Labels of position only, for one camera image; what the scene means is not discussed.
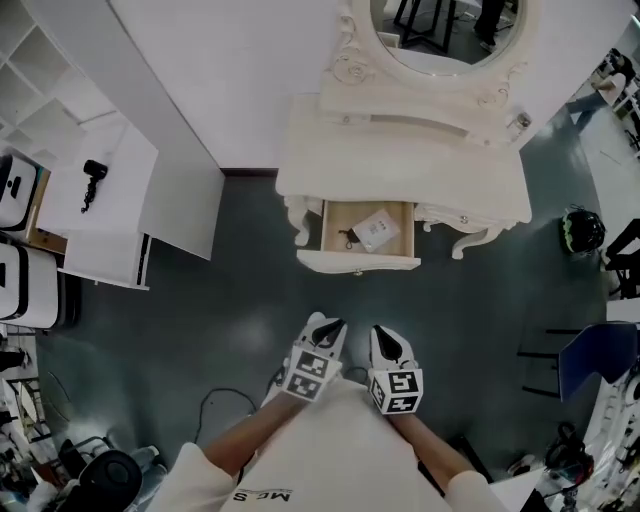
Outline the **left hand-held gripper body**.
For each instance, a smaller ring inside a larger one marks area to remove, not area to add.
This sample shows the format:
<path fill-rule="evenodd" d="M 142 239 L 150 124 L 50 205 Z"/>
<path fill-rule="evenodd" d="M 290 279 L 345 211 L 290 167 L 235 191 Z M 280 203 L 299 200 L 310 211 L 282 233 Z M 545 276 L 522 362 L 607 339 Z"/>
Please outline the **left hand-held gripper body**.
<path fill-rule="evenodd" d="M 319 348 L 292 346 L 284 378 L 284 392 L 307 402 L 316 402 L 342 370 L 339 358 L 329 358 Z"/>

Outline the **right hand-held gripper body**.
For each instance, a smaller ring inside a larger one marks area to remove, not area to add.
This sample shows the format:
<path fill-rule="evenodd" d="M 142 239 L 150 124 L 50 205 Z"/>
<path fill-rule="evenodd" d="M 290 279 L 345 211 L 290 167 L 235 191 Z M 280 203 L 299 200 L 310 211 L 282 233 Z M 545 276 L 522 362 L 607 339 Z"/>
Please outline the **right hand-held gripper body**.
<path fill-rule="evenodd" d="M 382 415 L 415 413 L 424 394 L 423 370 L 415 360 L 400 364 L 371 362 L 369 395 Z"/>

